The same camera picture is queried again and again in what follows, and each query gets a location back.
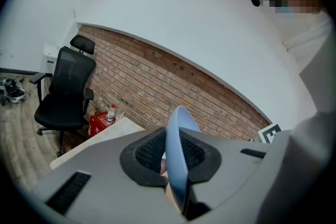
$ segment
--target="wooden floor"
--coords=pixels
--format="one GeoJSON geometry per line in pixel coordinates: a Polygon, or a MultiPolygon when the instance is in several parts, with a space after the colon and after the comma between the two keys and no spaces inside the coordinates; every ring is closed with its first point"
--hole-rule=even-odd
{"type": "MultiPolygon", "coordinates": [[[[59,132],[46,131],[36,134],[41,125],[34,120],[39,105],[36,86],[29,83],[29,76],[0,73],[0,78],[24,78],[22,83],[28,98],[22,103],[0,105],[0,151],[13,180],[26,190],[50,172],[50,162],[57,158],[59,132]]],[[[45,94],[51,78],[46,78],[45,94]]],[[[67,152],[83,141],[68,132],[64,133],[63,152],[67,152]]]]}

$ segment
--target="chair armrest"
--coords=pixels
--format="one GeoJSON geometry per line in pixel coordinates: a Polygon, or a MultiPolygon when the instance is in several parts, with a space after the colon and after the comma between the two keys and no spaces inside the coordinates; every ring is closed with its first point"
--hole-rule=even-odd
{"type": "Polygon", "coordinates": [[[39,81],[41,81],[42,79],[44,79],[46,76],[47,75],[44,74],[44,73],[37,73],[30,78],[29,82],[32,83],[32,84],[36,84],[39,81]]]}
{"type": "Polygon", "coordinates": [[[93,100],[95,97],[93,90],[89,89],[89,88],[85,88],[84,89],[84,98],[85,100],[93,100]]]}

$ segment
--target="red box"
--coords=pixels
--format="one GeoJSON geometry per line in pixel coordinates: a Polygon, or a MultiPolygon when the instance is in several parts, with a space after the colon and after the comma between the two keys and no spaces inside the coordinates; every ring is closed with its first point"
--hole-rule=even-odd
{"type": "Polygon", "coordinates": [[[105,130],[107,127],[115,123],[116,119],[113,118],[112,123],[107,122],[107,112],[102,112],[96,115],[92,115],[89,122],[89,138],[105,130]]]}

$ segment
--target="white curved wall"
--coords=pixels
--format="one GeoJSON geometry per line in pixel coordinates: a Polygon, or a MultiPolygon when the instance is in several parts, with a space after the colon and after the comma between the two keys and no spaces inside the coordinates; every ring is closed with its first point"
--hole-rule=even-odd
{"type": "Polygon", "coordinates": [[[179,56],[282,129],[316,111],[276,28],[249,0],[94,0],[78,22],[129,33],[179,56]]]}

